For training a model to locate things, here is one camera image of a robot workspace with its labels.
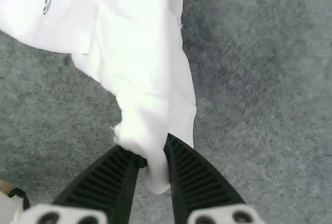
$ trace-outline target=floor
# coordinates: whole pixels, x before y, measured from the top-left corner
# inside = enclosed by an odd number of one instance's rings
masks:
[[[196,150],[268,224],[332,219],[332,0],[185,0]],[[50,202],[110,146],[115,99],[0,34],[0,178]],[[140,175],[131,222],[173,223]]]

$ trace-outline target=black strap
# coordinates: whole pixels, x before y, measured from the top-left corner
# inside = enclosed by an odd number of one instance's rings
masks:
[[[20,198],[22,198],[23,199],[23,210],[26,210],[26,209],[28,209],[28,208],[30,208],[30,201],[29,201],[29,199],[27,198],[27,196],[26,196],[26,193],[23,191],[23,190],[21,190],[21,189],[19,189],[19,188],[14,188],[9,194],[8,194],[8,197],[9,198],[12,198],[12,197],[14,197],[14,196],[18,196],[18,197],[20,197]]]

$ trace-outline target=white cloth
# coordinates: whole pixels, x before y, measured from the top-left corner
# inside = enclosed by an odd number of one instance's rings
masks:
[[[0,191],[0,224],[14,224],[23,213],[23,199],[14,195],[9,198]]]
[[[0,30],[70,53],[121,109],[117,143],[148,160],[147,184],[168,187],[167,133],[193,147],[196,100],[183,52],[183,0],[0,0]]]

